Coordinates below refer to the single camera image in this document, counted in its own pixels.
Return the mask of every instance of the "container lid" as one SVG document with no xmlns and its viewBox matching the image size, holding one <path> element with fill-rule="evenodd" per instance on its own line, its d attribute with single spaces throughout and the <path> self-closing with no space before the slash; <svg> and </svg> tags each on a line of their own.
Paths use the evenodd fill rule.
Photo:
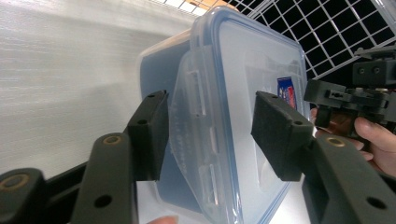
<svg viewBox="0 0 396 224">
<path fill-rule="evenodd" d="M 226 7 L 191 28 L 170 106 L 170 144 L 212 223 L 260 223 L 277 209 L 281 182 L 250 135 L 256 91 L 278 94 L 307 117 L 301 47 Z"/>
</svg>

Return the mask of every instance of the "white wall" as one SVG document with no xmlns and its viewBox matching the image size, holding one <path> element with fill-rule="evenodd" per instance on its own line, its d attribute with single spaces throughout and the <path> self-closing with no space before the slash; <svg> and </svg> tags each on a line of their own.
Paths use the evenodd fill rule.
<svg viewBox="0 0 396 224">
<path fill-rule="evenodd" d="M 149 0 L 1 2 L 0 174 L 86 161 L 140 103 L 138 54 L 194 19 Z"/>
</svg>

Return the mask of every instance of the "transparent plastic box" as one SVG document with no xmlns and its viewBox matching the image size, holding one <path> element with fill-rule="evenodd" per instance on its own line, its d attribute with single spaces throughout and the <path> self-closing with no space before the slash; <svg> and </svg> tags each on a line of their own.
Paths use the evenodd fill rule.
<svg viewBox="0 0 396 224">
<path fill-rule="evenodd" d="M 170 138 L 163 201 L 212 223 L 268 222 L 285 196 L 251 132 L 256 91 L 308 116 L 304 53 L 296 42 L 226 7 L 140 55 L 142 95 L 168 90 Z"/>
</svg>

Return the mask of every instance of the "grid ceiling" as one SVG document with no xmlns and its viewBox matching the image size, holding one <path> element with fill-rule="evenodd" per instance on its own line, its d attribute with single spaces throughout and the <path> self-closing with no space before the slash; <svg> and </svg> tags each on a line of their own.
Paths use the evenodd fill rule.
<svg viewBox="0 0 396 224">
<path fill-rule="evenodd" d="M 308 78 L 320 78 L 357 60 L 358 48 L 372 49 L 396 41 L 395 20 L 381 0 L 162 0 L 202 15 L 215 6 L 241 13 L 299 42 L 305 52 Z"/>
</svg>

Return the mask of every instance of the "container label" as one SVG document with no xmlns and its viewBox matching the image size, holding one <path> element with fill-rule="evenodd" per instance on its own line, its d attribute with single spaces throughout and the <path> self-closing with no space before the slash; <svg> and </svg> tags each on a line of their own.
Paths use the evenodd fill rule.
<svg viewBox="0 0 396 224">
<path fill-rule="evenodd" d="M 294 94 L 294 87 L 291 77 L 282 77 L 277 79 L 277 96 L 286 101 L 294 109 L 297 109 L 296 97 Z"/>
</svg>

